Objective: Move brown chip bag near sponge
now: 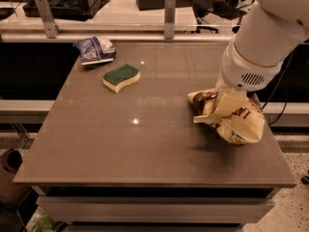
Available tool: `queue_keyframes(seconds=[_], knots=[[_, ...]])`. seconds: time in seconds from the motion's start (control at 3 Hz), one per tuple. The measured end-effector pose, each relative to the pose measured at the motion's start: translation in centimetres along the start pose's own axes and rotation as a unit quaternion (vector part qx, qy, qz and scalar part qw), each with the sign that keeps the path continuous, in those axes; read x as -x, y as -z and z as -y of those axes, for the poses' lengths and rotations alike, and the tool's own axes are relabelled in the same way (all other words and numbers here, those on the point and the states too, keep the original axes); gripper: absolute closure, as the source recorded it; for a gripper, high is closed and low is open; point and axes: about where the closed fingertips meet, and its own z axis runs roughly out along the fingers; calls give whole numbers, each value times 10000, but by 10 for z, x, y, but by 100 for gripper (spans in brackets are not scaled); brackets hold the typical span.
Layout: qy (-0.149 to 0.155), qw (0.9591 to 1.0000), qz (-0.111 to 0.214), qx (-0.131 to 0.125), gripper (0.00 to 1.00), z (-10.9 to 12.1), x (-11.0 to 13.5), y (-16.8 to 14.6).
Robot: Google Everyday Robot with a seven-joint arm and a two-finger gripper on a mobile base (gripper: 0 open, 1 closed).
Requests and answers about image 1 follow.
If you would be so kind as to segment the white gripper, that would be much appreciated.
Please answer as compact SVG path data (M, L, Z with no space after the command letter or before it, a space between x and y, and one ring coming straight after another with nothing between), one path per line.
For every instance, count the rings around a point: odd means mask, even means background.
M280 72L282 64L283 55L269 46L243 45L232 40L223 54L221 73L229 86L254 92L264 89ZM228 117L247 102L245 91L221 91L214 114Z

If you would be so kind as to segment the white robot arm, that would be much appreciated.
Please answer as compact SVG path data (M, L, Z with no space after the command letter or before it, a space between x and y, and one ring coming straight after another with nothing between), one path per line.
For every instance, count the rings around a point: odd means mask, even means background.
M255 0L222 57L214 113L227 117L264 89L309 38L309 0Z

